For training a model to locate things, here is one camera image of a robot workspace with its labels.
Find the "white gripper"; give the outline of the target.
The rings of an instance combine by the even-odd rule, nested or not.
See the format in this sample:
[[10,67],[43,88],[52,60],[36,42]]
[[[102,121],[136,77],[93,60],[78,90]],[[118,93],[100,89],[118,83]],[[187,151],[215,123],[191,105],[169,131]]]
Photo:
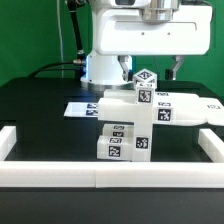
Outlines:
[[123,80],[131,81],[128,55],[178,55],[165,70],[175,80],[184,62],[180,55],[203,55],[210,46],[210,6],[181,6],[166,22],[144,21],[139,9],[102,9],[93,19],[93,48],[101,55],[119,55]]

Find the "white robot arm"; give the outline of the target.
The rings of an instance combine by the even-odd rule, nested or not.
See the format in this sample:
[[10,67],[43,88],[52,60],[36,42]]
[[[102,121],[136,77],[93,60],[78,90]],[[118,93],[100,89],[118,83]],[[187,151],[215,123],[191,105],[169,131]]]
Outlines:
[[187,55],[203,55],[210,46],[212,6],[204,0],[66,0],[74,27],[77,10],[89,5],[92,50],[77,45],[85,87],[118,87],[132,81],[134,56],[171,56],[165,71],[174,80]]

